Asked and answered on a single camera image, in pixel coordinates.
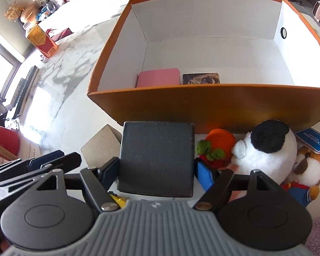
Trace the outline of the orange crochet doll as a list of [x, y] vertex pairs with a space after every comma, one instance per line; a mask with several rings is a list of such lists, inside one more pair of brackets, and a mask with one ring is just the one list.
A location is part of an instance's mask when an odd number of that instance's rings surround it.
[[236, 139], [225, 129], [213, 129], [197, 143], [197, 155], [212, 169], [226, 168], [231, 163]]

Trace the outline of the brown cardboard box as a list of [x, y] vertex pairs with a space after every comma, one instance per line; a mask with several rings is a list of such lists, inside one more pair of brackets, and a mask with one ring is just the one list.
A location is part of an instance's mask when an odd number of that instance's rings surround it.
[[119, 157], [122, 135], [111, 125], [105, 125], [81, 148], [89, 167], [101, 168], [113, 157]]

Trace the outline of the dark grey square box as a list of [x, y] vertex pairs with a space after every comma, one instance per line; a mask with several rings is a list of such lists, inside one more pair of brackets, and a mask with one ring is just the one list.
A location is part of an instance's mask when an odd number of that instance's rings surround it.
[[117, 188], [145, 196], [193, 195], [195, 127], [182, 122], [125, 122]]

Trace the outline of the brown dog plush toy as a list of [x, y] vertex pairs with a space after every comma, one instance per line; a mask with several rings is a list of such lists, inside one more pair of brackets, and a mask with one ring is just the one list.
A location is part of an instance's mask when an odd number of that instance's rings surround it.
[[299, 204], [307, 207], [317, 199], [320, 193], [319, 185], [320, 154], [302, 146], [298, 149], [293, 168], [281, 187]]

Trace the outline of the red cylindrical bin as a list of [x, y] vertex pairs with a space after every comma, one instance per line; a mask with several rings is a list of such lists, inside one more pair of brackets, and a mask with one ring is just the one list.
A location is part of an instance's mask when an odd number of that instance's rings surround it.
[[0, 158], [12, 161], [18, 157], [19, 137], [15, 130], [0, 126]]

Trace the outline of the white black plush toy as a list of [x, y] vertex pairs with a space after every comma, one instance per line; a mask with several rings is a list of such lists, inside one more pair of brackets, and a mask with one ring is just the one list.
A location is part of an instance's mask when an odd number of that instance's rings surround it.
[[258, 124], [232, 148], [231, 164], [236, 173], [248, 175], [259, 169], [277, 184], [292, 171], [297, 156], [297, 141], [289, 126], [279, 120]]

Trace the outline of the black keyboard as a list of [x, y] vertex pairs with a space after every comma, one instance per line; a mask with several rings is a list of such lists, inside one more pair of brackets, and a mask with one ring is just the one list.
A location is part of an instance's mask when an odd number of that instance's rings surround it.
[[39, 70], [38, 67], [34, 65], [33, 67], [30, 68], [28, 74], [26, 75], [26, 78], [23, 79], [22, 87], [20, 88], [15, 111], [12, 117], [13, 119], [22, 115], [22, 111], [27, 102], [27, 98], [30, 93], [32, 83], [35, 80], [38, 70]]

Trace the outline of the dark picture card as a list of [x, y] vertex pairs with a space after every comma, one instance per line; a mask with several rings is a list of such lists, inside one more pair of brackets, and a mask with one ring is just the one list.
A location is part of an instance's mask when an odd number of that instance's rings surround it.
[[185, 73], [182, 84], [219, 84], [218, 73]]

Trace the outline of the pink case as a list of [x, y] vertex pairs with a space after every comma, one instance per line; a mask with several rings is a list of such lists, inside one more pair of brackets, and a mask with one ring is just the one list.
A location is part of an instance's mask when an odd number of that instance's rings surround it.
[[137, 88], [173, 86], [180, 84], [180, 71], [177, 68], [155, 69], [139, 73]]

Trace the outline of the orange storage box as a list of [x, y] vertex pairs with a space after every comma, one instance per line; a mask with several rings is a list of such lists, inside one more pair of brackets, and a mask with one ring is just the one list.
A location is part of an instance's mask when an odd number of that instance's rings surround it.
[[[180, 84], [139, 87], [177, 68]], [[182, 84], [218, 73], [219, 84]], [[130, 0], [92, 72], [88, 97], [116, 122], [191, 122], [249, 132], [266, 119], [320, 132], [320, 27], [288, 0]]]

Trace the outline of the yellow red carton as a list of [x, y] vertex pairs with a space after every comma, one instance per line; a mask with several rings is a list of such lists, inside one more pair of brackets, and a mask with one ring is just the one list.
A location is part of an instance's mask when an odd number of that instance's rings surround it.
[[26, 29], [27, 40], [38, 49], [44, 57], [52, 57], [58, 49], [58, 45], [37, 24]]

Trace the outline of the red book stack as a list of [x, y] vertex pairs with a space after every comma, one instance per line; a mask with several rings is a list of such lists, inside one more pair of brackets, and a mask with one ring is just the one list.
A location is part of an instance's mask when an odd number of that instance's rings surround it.
[[69, 28], [67, 28], [67, 29], [64, 29], [62, 32], [52, 36], [51, 39], [56, 42], [58, 40], [65, 38], [66, 36], [71, 35], [72, 33], [73, 32]]

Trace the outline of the orange gourd vase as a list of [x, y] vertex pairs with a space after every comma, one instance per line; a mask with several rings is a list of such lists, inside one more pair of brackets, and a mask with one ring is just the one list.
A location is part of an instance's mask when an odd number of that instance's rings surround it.
[[31, 24], [37, 24], [38, 21], [36, 19], [37, 15], [40, 13], [40, 10], [36, 4], [31, 4], [25, 7], [20, 16], [20, 20], [26, 24], [27, 22]]

